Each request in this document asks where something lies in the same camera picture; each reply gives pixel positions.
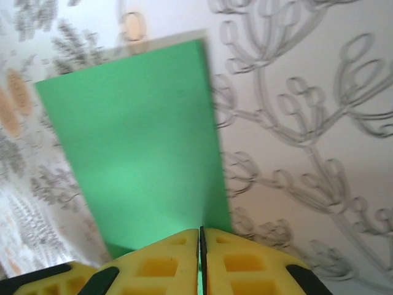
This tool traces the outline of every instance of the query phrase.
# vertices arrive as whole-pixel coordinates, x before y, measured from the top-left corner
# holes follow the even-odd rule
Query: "green paper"
[[[36,88],[107,244],[138,249],[201,225],[231,231],[200,41]]]
[[[113,258],[121,257],[123,255],[126,255],[128,253],[135,251],[134,249],[128,249],[128,248],[121,247],[118,245],[113,245],[108,242],[105,243],[105,246]]]

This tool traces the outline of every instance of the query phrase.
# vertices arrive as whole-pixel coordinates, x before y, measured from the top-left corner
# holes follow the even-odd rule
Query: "yellow plastic object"
[[[19,287],[14,295],[76,295],[97,271],[94,267],[69,262],[71,270]]]
[[[301,260],[227,232],[206,229],[208,295],[304,295],[286,270]]]
[[[198,235],[184,230],[106,264],[101,270],[117,267],[119,274],[105,294],[197,295]]]

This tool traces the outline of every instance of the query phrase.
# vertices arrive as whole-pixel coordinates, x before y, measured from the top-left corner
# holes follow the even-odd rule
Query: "gray plant pattern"
[[[71,171],[56,168],[55,171],[40,165],[39,176],[30,178],[33,196],[47,202],[48,205],[58,204],[61,209],[78,212],[75,198],[82,195]]]
[[[36,56],[37,56],[37,54],[31,54],[28,58],[25,58],[25,59],[22,60],[19,73],[21,74],[22,79],[25,82],[30,82],[33,79],[31,77],[29,71],[32,68],[32,66],[34,66],[34,59],[35,59]],[[0,74],[2,74],[4,76],[6,76],[6,65],[7,65],[7,62],[9,62],[9,59],[8,58],[4,58],[4,54],[2,53],[0,55]]]
[[[61,37],[53,37],[52,45],[58,53],[53,61],[58,74],[72,73],[107,61],[103,47],[97,45],[98,33],[85,30],[79,34],[65,19],[59,20],[57,28]]]
[[[25,174],[26,162],[18,145],[10,140],[0,130],[0,178],[10,179],[9,173],[15,173],[19,178]]]
[[[14,6],[17,8],[14,25],[19,41],[32,39],[36,30],[50,31],[58,14],[57,0],[14,0]]]
[[[45,267],[56,265],[58,258],[67,260],[68,252],[63,242],[35,204],[19,195],[8,197],[8,201],[22,242],[37,255]]]
[[[241,223],[245,236],[260,242],[267,241],[271,246],[281,249],[291,244],[295,252],[308,261],[322,278],[353,279],[376,292],[392,294],[392,211],[382,208],[375,213],[379,225],[370,220],[366,200],[351,193],[343,164],[338,159],[324,160],[317,144],[342,117],[349,118],[356,128],[368,136],[384,139],[393,135],[393,108],[381,113],[367,111],[368,105],[393,84],[393,62],[386,66],[381,58],[367,58],[368,51],[375,43],[373,33],[360,34],[343,44],[333,83],[333,99],[337,110],[332,114],[325,107],[326,99],[332,98],[327,98],[323,89],[309,85],[298,76],[289,78],[287,90],[276,97],[280,111],[277,113],[271,104],[266,83],[268,68],[312,33],[332,6],[354,2],[357,1],[208,1],[214,13],[239,17],[239,21],[226,20],[221,25],[221,41],[233,54],[225,65],[232,75],[248,73],[252,76],[258,106],[253,112],[238,109],[238,96],[231,80],[226,75],[216,75],[213,94],[217,127],[228,127],[238,119],[257,124],[284,144],[301,149],[314,168],[314,171],[302,174],[298,180],[301,183],[299,186],[298,181],[285,169],[276,170],[267,178],[261,174],[259,166],[248,153],[224,152],[222,157],[230,197],[238,197],[258,184],[283,191],[301,206],[328,216],[388,283],[386,286],[379,285],[360,277],[349,259],[320,241],[311,242],[316,255],[303,253],[299,247],[290,243],[292,234],[286,221],[279,221],[275,226],[264,224],[259,230],[265,234],[257,235],[253,231],[251,219],[245,218],[246,221]],[[305,22],[300,21],[302,11],[307,15]],[[247,46],[239,36],[240,31],[244,33]],[[283,122],[285,116],[292,119],[291,124]],[[354,224],[346,216],[350,211],[358,216]],[[368,246],[363,239],[364,235],[387,243],[390,260],[383,261]]]
[[[68,0],[68,6],[78,6],[82,0]]]
[[[356,265],[338,249],[331,248],[319,240],[310,241],[311,251],[306,252],[294,242],[294,233],[289,221],[277,220],[255,225],[247,211],[236,207],[231,212],[233,228],[237,235],[257,243],[294,255],[305,261],[321,279],[329,281],[354,280],[382,294],[391,294],[393,287],[374,283],[360,275]]]
[[[48,113],[45,110],[43,110],[43,112],[39,116],[38,121],[45,129],[54,131],[52,122],[50,121]]]

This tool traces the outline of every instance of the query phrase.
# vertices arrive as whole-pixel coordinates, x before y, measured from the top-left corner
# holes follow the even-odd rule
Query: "patterned wallpaper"
[[[109,259],[33,83],[198,36],[236,233],[302,258],[334,294],[393,293],[393,1],[6,2],[8,276]]]

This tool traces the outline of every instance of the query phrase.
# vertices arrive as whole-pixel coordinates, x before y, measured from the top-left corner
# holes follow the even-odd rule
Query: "black edge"
[[[309,269],[291,264],[286,267],[306,295],[333,295],[318,277]]]
[[[208,295],[208,264],[206,255],[208,253],[208,246],[206,244],[206,237],[204,235],[204,227],[200,227],[199,231],[200,247],[201,247],[201,265],[202,265],[202,286],[203,295]]]
[[[46,269],[37,270],[36,272],[26,273],[25,275],[20,275],[19,277],[9,278],[0,281],[1,295],[14,295],[16,291],[23,285],[32,283],[34,281],[43,280],[54,275],[59,275],[61,273],[69,272],[72,267],[67,264],[60,264]]]
[[[105,295],[119,272],[117,267],[112,266],[95,273],[79,291],[78,295]]]

